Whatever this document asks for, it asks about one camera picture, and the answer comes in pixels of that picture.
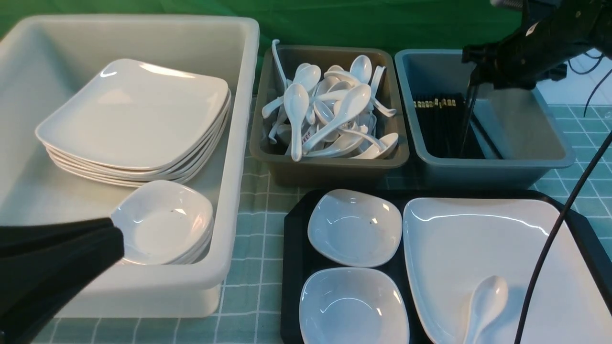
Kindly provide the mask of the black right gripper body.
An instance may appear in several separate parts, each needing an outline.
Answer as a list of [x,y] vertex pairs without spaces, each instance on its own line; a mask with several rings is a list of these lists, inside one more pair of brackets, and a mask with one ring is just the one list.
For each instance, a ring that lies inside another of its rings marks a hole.
[[522,23],[500,41],[466,45],[462,62],[474,63],[470,86],[532,90],[539,81],[566,78],[571,60],[592,49],[612,54],[609,0],[502,0],[522,11]]

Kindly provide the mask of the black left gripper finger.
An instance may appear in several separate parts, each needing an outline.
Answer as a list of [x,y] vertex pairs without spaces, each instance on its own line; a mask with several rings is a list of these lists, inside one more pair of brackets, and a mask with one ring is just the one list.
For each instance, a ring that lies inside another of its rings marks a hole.
[[1,342],[29,344],[79,292],[124,256],[120,229],[1,258]]
[[0,227],[0,257],[9,258],[37,252],[107,230],[114,230],[110,218],[47,225],[3,225]]

